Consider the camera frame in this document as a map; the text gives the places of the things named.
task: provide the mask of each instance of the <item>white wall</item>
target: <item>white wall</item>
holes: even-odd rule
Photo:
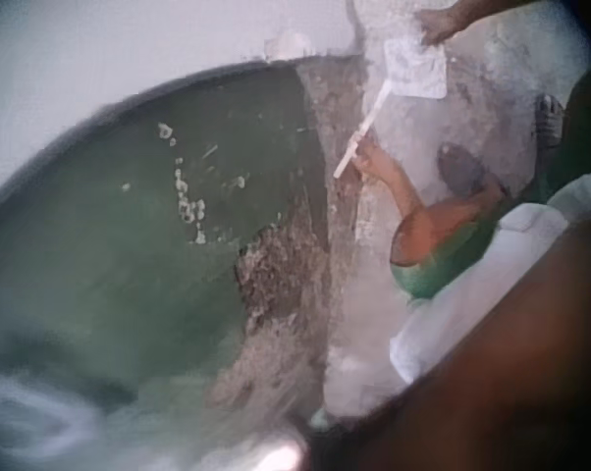
[[[346,54],[353,40],[345,0],[0,0],[0,186],[102,106],[266,52]]]

